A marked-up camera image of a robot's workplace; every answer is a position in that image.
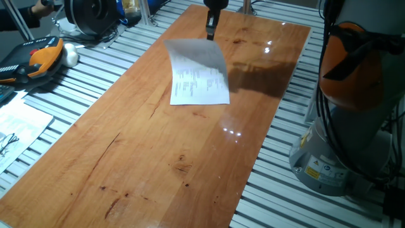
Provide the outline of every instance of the electrical cord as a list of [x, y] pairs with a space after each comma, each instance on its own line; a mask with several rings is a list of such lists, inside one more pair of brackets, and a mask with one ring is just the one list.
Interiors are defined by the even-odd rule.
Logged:
[[381, 127], [381, 130], [382, 131], [387, 131], [387, 132], [389, 132], [390, 134], [392, 134], [392, 121], [394, 121], [393, 119], [392, 119], [392, 112], [390, 113], [390, 116], [389, 116], [389, 118], [388, 118], [388, 120], [387, 120], [387, 124], [385, 124], [384, 126], [382, 126]]
[[[324, 19], [325, 28], [324, 28], [324, 32], [323, 32], [323, 45], [322, 45], [322, 51], [321, 51], [319, 72], [321, 72], [321, 65], [322, 65], [323, 57], [325, 55], [326, 46], [328, 43], [330, 27], [333, 26], [332, 22], [330, 22], [329, 20], [327, 20], [325, 18], [323, 18], [323, 19]], [[331, 133], [329, 132], [328, 121], [327, 121], [327, 117], [325, 115], [325, 107], [324, 107], [326, 104], [326, 106], [328, 108], [328, 100], [327, 100], [327, 98], [325, 98], [326, 102], [324, 102], [324, 95], [320, 89], [319, 81], [318, 81], [316, 93], [317, 93], [317, 95], [316, 95], [317, 114], [319, 117], [321, 117], [321, 121], [323, 123], [323, 128], [326, 133], [328, 144], [335, 152], [335, 154], [336, 154], [338, 160], [341, 162], [341, 164], [343, 164], [343, 166], [345, 166], [347, 169], [352, 170], [353, 172], [357, 173], [357, 170], [356, 170], [357, 168], [354, 165], [352, 165], [352, 162], [348, 159], [346, 154], [341, 152], [341, 151], [343, 151], [343, 147], [341, 146], [340, 141], [338, 140], [338, 142], [337, 142], [338, 147], [336, 147], [336, 145], [333, 143]], [[331, 128], [332, 128], [332, 133], [334, 133], [334, 135], [336, 136], [333, 124], [331, 125]]]
[[319, 13], [319, 16], [320, 16], [322, 19], [325, 19], [325, 17], [323, 17], [322, 14], [321, 14], [321, 4], [322, 4], [322, 0], [319, 0], [318, 13]]
[[257, 0], [257, 1], [253, 1], [252, 3], [251, 3], [251, 5], [253, 5], [254, 3], [259, 3], [259, 2], [266, 2], [266, 1], [263, 1], [263, 0]]
[[86, 40], [86, 39], [77, 39], [74, 37], [67, 37], [67, 36], [61, 36], [59, 38], [63, 40], [72, 40], [72, 41], [77, 41], [77, 42], [109, 42], [112, 41], [117, 35], [118, 35], [118, 29], [117, 28], [112, 28], [113, 32], [102, 39], [94, 39], [94, 40]]
[[318, 115], [318, 117], [321, 117], [321, 114], [320, 114], [320, 109], [319, 109], [319, 99], [318, 99], [318, 96], [319, 96], [319, 92], [320, 92], [320, 90], [321, 90], [321, 88], [319, 87], [319, 83], [317, 83], [317, 85], [316, 85], [316, 95], [315, 95], [315, 105], [316, 105], [316, 114]]
[[402, 112], [398, 117], [396, 117], [395, 119], [393, 119], [393, 120], [391, 120], [391, 121], [398, 121], [398, 120], [401, 119], [404, 115], [405, 115], [405, 111]]
[[396, 135], [397, 135], [397, 149], [395, 149], [394, 143], [392, 144], [392, 149], [394, 150], [394, 155], [395, 155], [395, 163], [396, 165], [394, 166], [394, 171], [391, 176], [391, 178], [394, 178], [395, 176], [398, 175], [399, 171], [401, 170], [402, 167], [402, 121], [399, 121], [399, 105], [397, 105], [396, 108]]
[[161, 8], [162, 6], [166, 5], [166, 4], [169, 3], [170, 1], [171, 1], [171, 0], [167, 0], [167, 1], [163, 2], [162, 4], [160, 4], [160, 7], [159, 7], [159, 8]]
[[389, 182], [389, 179], [387, 177], [384, 178], [376, 178], [372, 177], [369, 174], [366, 174], [362, 170], [360, 170], [349, 158], [349, 155], [347, 154], [345, 148], [343, 147], [343, 144], [341, 143], [341, 139], [339, 135], [336, 133], [335, 126], [333, 124], [332, 120], [332, 115], [330, 113], [329, 105], [328, 105], [328, 99], [324, 98], [323, 102], [325, 103], [325, 110], [327, 113], [327, 121], [329, 122], [330, 130], [332, 131], [333, 138], [335, 139], [336, 146], [335, 146], [335, 153], [337, 154], [338, 159], [340, 162], [348, 168], [350, 171], [354, 172], [355, 174], [358, 174], [365, 178], [366, 180], [373, 182], [375, 184], [386, 184]]

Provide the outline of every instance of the paper document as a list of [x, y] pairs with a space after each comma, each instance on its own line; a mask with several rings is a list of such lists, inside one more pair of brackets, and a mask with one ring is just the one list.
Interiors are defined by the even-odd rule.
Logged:
[[6, 146], [0, 155], [0, 173], [42, 134], [52, 119], [53, 116], [24, 104], [22, 100], [0, 108], [0, 146], [6, 145], [12, 133], [19, 138]]
[[165, 46], [173, 70], [171, 105], [229, 104], [227, 65], [216, 42], [177, 39]]

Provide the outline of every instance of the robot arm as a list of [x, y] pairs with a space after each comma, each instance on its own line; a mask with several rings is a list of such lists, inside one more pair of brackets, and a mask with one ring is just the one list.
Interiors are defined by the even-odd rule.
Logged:
[[207, 39], [214, 40], [216, 26], [220, 20], [221, 10], [228, 6], [229, 0], [204, 0], [204, 4], [209, 8], [207, 17]]
[[[319, 117], [294, 144], [289, 158], [297, 178], [314, 191], [364, 195], [373, 184], [384, 186], [399, 175], [402, 121], [398, 106], [397, 117], [392, 110], [405, 94], [404, 7], [404, 2], [379, 0], [325, 3], [316, 92]], [[380, 130], [387, 117], [398, 129], [395, 140]], [[320, 167], [324, 172], [332, 166], [343, 170], [335, 176], [342, 181], [339, 186], [322, 181], [322, 171], [316, 172], [319, 176], [310, 169], [301, 172], [318, 160], [326, 164]]]

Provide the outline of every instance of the label sticker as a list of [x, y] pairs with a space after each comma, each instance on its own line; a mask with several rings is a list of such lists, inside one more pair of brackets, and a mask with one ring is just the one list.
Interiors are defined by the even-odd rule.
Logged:
[[309, 132], [309, 134], [308, 134], [308, 137], [306, 138], [307, 142], [309, 142], [309, 140], [311, 140], [311, 138], [312, 138], [312, 127], [309, 128], [308, 132]]
[[312, 138], [312, 127], [310, 127], [306, 132], [305, 135], [302, 136], [301, 138], [301, 145], [300, 148], [302, 148], [305, 145], [305, 141], [309, 141]]
[[340, 187], [345, 181], [347, 169], [337, 168], [311, 156], [305, 173], [324, 184]]

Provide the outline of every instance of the wooden table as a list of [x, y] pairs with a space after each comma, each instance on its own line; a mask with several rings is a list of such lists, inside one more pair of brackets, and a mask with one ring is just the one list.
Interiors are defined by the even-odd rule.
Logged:
[[165, 39], [204, 38], [191, 6], [0, 201], [12, 227], [228, 227], [309, 28], [223, 11], [230, 105], [170, 106]]

